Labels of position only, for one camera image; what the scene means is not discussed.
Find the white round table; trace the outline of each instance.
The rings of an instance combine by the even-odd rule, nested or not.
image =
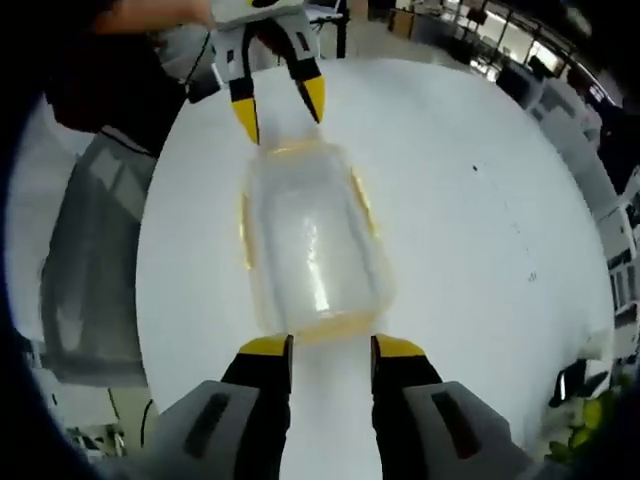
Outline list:
[[[437,65],[331,61],[323,138],[359,173],[397,283],[380,330],[420,345],[445,380],[531,446],[557,372],[613,329],[587,206],[535,123],[495,85]],[[263,138],[313,126],[284,68],[254,75]],[[256,146],[227,92],[185,105],[151,184],[138,328],[160,411],[262,336],[239,238]],[[381,478],[368,341],[295,349],[282,478]]]

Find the hand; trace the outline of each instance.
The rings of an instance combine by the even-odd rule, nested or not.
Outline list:
[[[145,33],[188,23],[214,28],[209,0],[119,0],[110,11],[98,16],[93,30],[96,33]]]

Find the window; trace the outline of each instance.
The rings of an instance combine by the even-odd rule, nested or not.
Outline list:
[[[555,53],[538,41],[533,42],[527,61],[529,61],[533,56],[538,57],[540,61],[552,72],[555,72],[556,68],[558,68],[558,64],[561,62],[560,58],[558,58]]]

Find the gray chair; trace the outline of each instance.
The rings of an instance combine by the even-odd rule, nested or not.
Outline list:
[[[135,272],[155,159],[98,135],[76,165],[41,282],[43,367],[65,383],[144,385]]]

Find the clear plastic container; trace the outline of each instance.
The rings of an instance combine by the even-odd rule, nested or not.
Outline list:
[[[255,159],[242,236],[259,322],[312,342],[355,335],[392,298],[388,262],[360,182],[321,141]]]

